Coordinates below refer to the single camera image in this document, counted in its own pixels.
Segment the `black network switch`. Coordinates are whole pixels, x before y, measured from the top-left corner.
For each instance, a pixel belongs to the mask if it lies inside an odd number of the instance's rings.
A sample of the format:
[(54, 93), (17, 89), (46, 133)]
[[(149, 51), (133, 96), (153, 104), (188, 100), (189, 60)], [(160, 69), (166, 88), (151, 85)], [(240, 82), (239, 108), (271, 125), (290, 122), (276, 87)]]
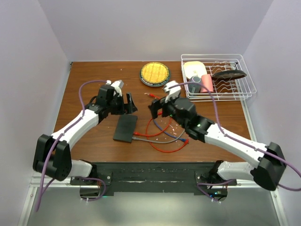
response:
[(136, 115), (121, 115), (118, 119), (118, 123), (113, 135), (113, 140), (132, 143), (132, 137), (136, 128), (137, 119), (138, 117)]

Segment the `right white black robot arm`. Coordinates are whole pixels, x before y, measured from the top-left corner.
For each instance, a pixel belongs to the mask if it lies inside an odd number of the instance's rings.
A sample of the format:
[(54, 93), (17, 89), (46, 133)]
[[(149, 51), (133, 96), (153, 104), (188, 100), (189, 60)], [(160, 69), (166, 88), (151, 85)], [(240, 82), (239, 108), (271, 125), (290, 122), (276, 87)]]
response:
[(258, 143), (232, 133), (216, 122), (197, 113), (196, 106), (186, 98), (178, 97), (168, 102), (164, 98), (149, 105), (152, 117), (170, 116), (185, 130), (190, 138), (220, 147), (243, 159), (243, 162), (217, 161), (210, 172), (210, 181), (220, 185), (225, 180), (254, 181), (260, 187), (274, 191), (286, 169), (281, 147), (271, 142)]

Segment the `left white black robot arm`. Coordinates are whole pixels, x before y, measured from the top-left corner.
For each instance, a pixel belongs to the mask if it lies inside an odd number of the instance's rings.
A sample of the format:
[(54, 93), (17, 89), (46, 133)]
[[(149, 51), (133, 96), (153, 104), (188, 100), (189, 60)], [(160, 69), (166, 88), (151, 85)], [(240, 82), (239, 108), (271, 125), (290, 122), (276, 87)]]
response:
[(73, 160), (71, 150), (74, 145), (93, 127), (108, 115), (118, 115), (122, 119), (136, 120), (137, 111), (132, 96), (127, 93), (127, 102), (122, 94), (123, 81), (106, 83), (99, 88), (95, 101), (83, 106), (79, 115), (66, 126), (51, 135), (38, 138), (33, 170), (58, 181), (67, 177), (80, 177), (87, 185), (97, 181), (93, 164), (83, 160)]

